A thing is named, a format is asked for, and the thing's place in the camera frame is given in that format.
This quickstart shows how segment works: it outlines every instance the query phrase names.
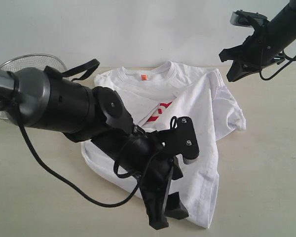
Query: red print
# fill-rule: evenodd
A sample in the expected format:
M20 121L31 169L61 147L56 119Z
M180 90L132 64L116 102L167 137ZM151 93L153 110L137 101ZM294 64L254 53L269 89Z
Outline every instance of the red print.
M162 114L162 112L171 105L171 103L172 102L168 104L160 103L159 108L152 114L152 116L147 120L147 122L156 121L159 118L159 116Z

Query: metal strainer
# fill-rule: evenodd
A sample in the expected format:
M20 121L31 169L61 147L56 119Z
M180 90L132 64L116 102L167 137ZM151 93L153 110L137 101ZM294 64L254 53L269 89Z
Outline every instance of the metal strainer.
M13 58L0 65L4 71L17 72L23 68L33 67L44 70L46 66L53 67L60 72L67 71L65 64L57 57L49 54L27 54ZM0 111L0 119L8 120L5 112Z

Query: t-shirt sleeve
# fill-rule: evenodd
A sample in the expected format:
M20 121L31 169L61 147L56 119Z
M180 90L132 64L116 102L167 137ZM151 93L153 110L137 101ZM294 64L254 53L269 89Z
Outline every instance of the t-shirt sleeve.
M245 130L246 119L236 99L225 86L218 70L217 86L212 100L216 141L234 130Z

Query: table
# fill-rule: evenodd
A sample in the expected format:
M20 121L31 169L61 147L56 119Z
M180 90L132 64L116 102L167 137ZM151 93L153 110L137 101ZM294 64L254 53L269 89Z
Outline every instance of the table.
M219 67L224 77L228 69ZM36 163L16 126L0 120L0 237L296 237L296 66L268 82L252 75L226 84L247 130L218 141L220 186L210 229L169 218L169 228L155 231L136 197L113 209L85 201ZM50 167L95 199L127 196L85 164L80 144L57 132L28 133Z

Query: white t-shirt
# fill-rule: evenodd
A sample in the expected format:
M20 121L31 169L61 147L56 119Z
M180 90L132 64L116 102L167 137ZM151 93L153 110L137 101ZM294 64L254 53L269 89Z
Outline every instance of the white t-shirt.
M97 75L95 85L116 90L134 123L147 132L169 129L172 116L192 119L200 154L190 165L185 165L179 156L184 177L171 182L170 194L179 192L189 211L187 219L208 228L219 181L216 141L235 129L245 129L242 111L218 69L170 61L150 71L122 67ZM114 161L90 141L82 143L82 154L97 174L129 192L134 189L136 180L119 179L113 172Z

